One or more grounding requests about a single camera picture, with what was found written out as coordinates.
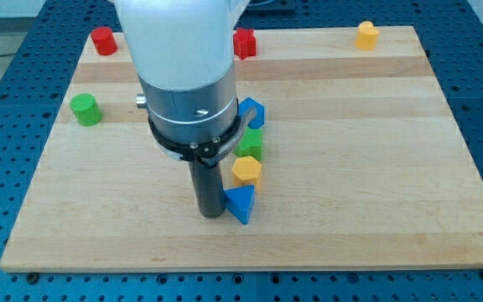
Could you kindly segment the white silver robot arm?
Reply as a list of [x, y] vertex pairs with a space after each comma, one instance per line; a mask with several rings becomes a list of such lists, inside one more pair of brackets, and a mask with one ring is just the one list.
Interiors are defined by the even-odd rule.
[[115, 0], [154, 128], [182, 144], [237, 115], [233, 29], [249, 0]]

